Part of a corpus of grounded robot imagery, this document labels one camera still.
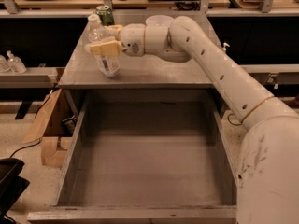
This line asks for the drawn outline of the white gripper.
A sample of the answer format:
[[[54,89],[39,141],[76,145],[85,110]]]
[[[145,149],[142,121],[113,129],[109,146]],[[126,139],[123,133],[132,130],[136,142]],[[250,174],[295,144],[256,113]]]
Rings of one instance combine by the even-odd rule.
[[[126,26],[109,25],[109,33],[120,38],[121,44],[116,41],[96,42],[85,45],[85,50],[92,55],[119,56],[121,45],[123,52],[129,56],[143,56],[145,54],[145,25],[133,23]]]

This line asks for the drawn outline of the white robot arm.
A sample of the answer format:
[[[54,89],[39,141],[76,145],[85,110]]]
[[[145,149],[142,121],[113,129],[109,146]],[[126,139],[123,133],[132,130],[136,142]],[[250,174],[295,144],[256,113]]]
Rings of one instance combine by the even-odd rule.
[[[130,24],[107,28],[91,41],[92,55],[156,55],[189,59],[202,67],[225,103],[248,130],[237,169],[238,224],[299,224],[299,114],[285,105],[186,16],[167,25]]]

